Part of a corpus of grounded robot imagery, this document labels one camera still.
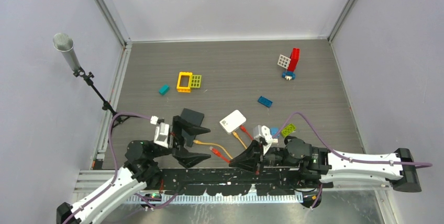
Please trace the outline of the white square switch box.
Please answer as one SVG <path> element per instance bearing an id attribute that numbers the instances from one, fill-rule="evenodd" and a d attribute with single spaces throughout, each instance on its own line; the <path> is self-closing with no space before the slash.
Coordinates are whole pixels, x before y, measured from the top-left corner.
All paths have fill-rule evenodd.
<path id="1" fill-rule="evenodd" d="M 234 110 L 225 118 L 219 121 L 220 126 L 227 134 L 232 134 L 247 121 L 246 117 L 239 111 Z"/>

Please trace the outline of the black network switch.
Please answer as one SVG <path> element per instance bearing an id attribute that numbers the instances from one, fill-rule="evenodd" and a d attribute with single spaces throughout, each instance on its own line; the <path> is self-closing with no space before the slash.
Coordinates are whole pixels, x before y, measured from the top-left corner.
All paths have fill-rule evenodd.
<path id="1" fill-rule="evenodd" d="M 182 110 L 182 113 L 180 114 L 180 117 L 183 118 L 184 120 L 188 121 L 191 124 L 201 126 L 205 115 L 203 113 L 200 113 L 200 112 L 188 109 L 188 108 L 184 108 Z M 182 136 L 185 140 L 185 145 L 187 147 L 192 147 L 196 135 L 192 136 L 192 135 L 188 134 L 185 130 L 183 130 Z"/>

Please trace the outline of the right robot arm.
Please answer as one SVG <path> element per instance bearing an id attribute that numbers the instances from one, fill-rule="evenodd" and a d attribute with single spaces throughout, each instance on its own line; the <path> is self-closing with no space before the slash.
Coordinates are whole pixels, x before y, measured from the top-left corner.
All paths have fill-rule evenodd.
<path id="1" fill-rule="evenodd" d="M 297 189 L 314 189 L 335 182 L 369 182 L 389 184 L 397 192 L 421 192 L 416 165 L 408 149 L 365 154 L 364 162 L 358 162 L 351 153 L 335 154 L 294 136 L 287 136 L 284 143 L 283 148 L 270 147 L 265 151 L 264 139 L 254 140 L 243 153 L 229 161 L 229 166 L 255 175 L 267 167 L 288 168 L 294 174 L 286 181 Z"/>

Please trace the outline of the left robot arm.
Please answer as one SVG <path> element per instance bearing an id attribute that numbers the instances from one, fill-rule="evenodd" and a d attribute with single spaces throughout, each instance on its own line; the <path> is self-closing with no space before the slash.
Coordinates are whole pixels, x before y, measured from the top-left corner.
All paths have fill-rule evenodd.
<path id="1" fill-rule="evenodd" d="M 57 223 L 102 223 L 105 218 L 129 197 L 141 190 L 155 189 L 163 179 L 163 173 L 155 158 L 172 155 L 186 169 L 209 159 L 209 154 L 192 153 L 184 148 L 182 132 L 190 135 L 209 133 L 210 129 L 174 116 L 171 124 L 157 116 L 136 113 L 117 113 L 112 121 L 125 116 L 143 118 L 155 125 L 152 141 L 134 141 L 129 144 L 126 162 L 115 167 L 113 176 L 89 195 L 76 203 L 62 203 L 56 210 Z"/>

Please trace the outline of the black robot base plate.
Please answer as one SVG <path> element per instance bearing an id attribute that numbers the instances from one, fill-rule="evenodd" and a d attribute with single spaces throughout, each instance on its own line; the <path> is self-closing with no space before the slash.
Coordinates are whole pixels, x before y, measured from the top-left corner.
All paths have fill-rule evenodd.
<path id="1" fill-rule="evenodd" d="M 246 195 L 255 189 L 259 196 L 291 195 L 297 189 L 312 190 L 320 185 L 321 175 L 302 173 L 288 167 L 266 168 L 255 175 L 240 169 L 161 169 L 147 182 L 147 190 L 162 190 L 168 195 L 211 196 Z"/>

